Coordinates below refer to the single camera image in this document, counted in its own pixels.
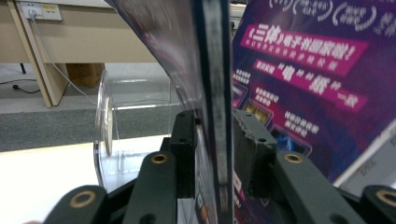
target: black mount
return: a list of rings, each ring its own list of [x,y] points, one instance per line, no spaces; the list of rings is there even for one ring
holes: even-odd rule
[[[361,199],[336,189],[303,154],[277,151],[276,140],[254,116],[240,110],[233,114],[242,192],[269,198],[276,223],[396,224],[395,189],[370,186]],[[98,186],[73,189],[45,223],[177,223],[177,199],[195,196],[196,121],[192,110],[179,113],[172,136],[163,139],[160,151],[147,155],[136,180],[108,194]]]

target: metal grommet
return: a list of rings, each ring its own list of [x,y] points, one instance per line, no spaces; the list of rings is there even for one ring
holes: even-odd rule
[[[296,155],[296,154],[291,154],[288,153],[285,155],[285,160],[292,162],[292,163],[301,163],[303,162],[303,158],[301,158],[300,156]]]
[[[84,200],[79,200],[78,198],[81,196],[88,196],[88,198]],[[73,198],[70,200],[70,206],[74,208],[81,208],[95,201],[95,198],[95,192],[93,192],[92,190],[84,190],[73,196]]]
[[[157,164],[165,163],[168,161],[168,157],[164,154],[157,154],[151,157],[151,161]]]
[[[375,195],[382,202],[387,203],[390,206],[396,207],[396,192],[381,189],[381,190],[377,191]]]

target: curved plastic sheet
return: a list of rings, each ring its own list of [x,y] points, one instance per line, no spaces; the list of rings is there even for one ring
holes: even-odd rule
[[[200,120],[196,201],[186,222],[233,222],[233,144],[229,2],[107,1],[177,85],[185,109]]]

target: wooden desk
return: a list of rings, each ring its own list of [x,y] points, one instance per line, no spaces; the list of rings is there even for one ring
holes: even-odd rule
[[[0,0],[0,63],[29,63],[47,107],[52,106],[46,84],[24,31],[19,12],[11,0]]]
[[[36,21],[49,52],[45,51],[32,21],[24,18],[20,2],[17,7],[53,105],[59,104],[67,82],[54,69],[52,61],[66,74],[65,63],[156,62],[110,7],[59,5],[62,21]]]

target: cardboard box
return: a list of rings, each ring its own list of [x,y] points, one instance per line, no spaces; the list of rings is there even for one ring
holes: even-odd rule
[[[67,63],[67,73],[73,84],[82,87],[95,87],[99,84],[104,63]]]

